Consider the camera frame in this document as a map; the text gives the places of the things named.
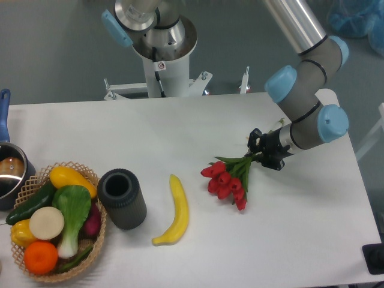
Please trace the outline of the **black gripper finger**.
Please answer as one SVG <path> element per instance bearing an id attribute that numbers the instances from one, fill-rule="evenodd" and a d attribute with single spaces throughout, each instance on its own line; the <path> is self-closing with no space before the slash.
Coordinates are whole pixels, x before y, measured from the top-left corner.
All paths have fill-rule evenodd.
<path id="1" fill-rule="evenodd" d="M 259 154 L 255 157 L 255 160 L 260 163 L 263 167 L 272 170 L 280 171 L 285 166 L 284 160 L 278 159 L 271 155 Z"/>
<path id="2" fill-rule="evenodd" d="M 263 133 L 258 129 L 255 128 L 248 137 L 247 147 L 248 152 L 247 154 L 256 154 L 262 151 L 262 146 L 260 144 L 260 141 L 262 139 Z"/>

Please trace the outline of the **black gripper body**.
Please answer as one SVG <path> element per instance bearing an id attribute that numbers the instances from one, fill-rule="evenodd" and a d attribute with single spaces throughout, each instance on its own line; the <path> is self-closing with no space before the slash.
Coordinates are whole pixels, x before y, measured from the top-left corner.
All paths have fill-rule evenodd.
<path id="1" fill-rule="evenodd" d="M 281 129 L 277 129 L 262 135 L 262 162 L 282 160 L 293 155 L 293 152 L 289 152 L 290 145 L 281 143 L 280 133 Z"/>

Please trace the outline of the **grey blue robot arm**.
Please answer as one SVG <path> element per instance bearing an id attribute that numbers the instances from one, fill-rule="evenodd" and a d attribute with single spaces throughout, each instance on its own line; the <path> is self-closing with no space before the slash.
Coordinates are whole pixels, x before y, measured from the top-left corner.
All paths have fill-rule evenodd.
<path id="1" fill-rule="evenodd" d="M 266 1 L 265 6 L 301 59 L 296 67 L 281 68 L 265 83 L 265 91 L 290 124 L 270 133 L 254 129 L 247 153 L 230 162 L 239 167 L 256 161 L 280 170 L 286 157 L 347 133 L 345 111 L 335 104 L 322 104 L 316 94 L 344 65 L 349 49 L 340 38 L 326 34 L 305 1 Z M 116 1 L 101 20 L 119 45 L 132 47 L 141 57 L 149 97 L 203 94 L 209 74 L 189 78 L 196 29 L 172 1 Z"/>

